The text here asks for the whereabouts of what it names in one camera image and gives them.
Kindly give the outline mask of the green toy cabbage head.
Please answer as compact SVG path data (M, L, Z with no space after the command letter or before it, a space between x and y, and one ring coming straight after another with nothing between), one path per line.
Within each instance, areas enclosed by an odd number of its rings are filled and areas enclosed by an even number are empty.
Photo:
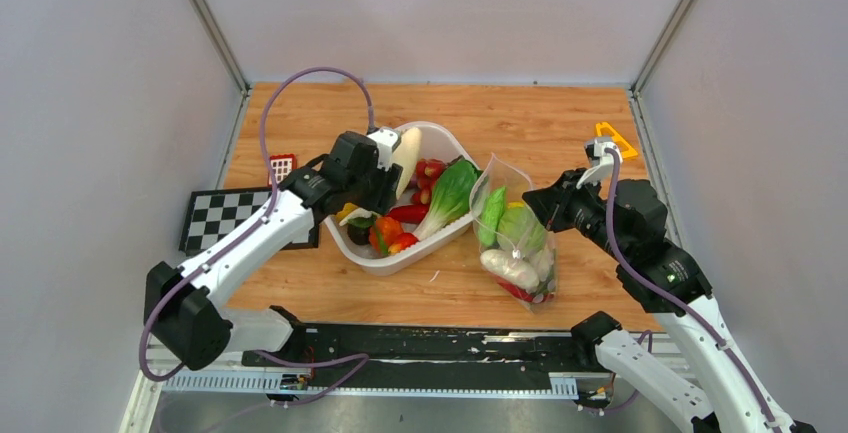
M547 231L526 205L510 204L500 219L497 240L502 247L515 247L525 254L535 253L545 246Z

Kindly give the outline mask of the long white toy radish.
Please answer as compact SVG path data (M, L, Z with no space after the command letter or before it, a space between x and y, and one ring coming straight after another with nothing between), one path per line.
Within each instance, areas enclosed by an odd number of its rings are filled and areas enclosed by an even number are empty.
M412 176L415 174L416 164L420 157L422 142L421 130L417 127L409 128L402 132L401 143L393 152L392 161L402 168L400 178L396 187L396 198L399 199L407 189Z

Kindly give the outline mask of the clear pink zip bag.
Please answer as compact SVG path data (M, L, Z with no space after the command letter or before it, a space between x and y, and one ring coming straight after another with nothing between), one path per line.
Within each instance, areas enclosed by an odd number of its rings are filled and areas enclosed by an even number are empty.
M527 173L491 155L469 198L483 271L531 312L558 289L556 241L523 198L535 188Z

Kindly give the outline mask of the small green toy vegetable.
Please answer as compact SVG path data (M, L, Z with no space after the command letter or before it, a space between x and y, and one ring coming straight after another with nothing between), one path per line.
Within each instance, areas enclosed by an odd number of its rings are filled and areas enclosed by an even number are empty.
M496 188L483 202L477 236L484 247L493 247L497 242L498 225L506 209L506 190L506 186Z

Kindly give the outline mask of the white plastic basket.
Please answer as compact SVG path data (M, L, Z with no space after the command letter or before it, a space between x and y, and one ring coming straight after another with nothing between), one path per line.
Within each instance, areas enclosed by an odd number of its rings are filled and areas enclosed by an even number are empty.
M449 162L463 156L474 166L477 166L470 153L447 128L433 122L413 121L400 125L395 130L404 132L410 128L418 128L422 134L420 155L425 159L434 158ZM384 277L409 267L457 239L470 228L472 217L470 214L466 214L423 242L415 244L396 255L383 258L378 258L377 253L370 245L355 245L349 239L346 227L341 227L335 217L326 219L323 224L327 227L341 253L348 260L368 274Z

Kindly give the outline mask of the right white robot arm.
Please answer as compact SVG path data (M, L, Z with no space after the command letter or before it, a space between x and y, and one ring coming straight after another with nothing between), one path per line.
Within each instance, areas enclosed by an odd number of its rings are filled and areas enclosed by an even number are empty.
M607 197L568 170L551 186L523 194L547 230L577 230L613 257L624 290L654 316L696 380L690 382L641 348L603 312L579 323L571 356L584 370L623 377L683 432L812 432L773 399L736 347L706 274L666 236L667 207L647 180L612 168Z

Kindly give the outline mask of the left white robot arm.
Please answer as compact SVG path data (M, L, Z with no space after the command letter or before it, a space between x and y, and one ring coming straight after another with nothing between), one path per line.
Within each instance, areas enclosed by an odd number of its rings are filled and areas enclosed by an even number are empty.
M227 308L236 290L285 246L352 203L385 213L396 202L403 169L392 160L401 136L381 128L345 132L331 151L293 170L268 200L223 239L178 267L147 274L141 366L151 338L180 366L201 370L226 352L262 350L283 366L298 364L306 339L274 310Z

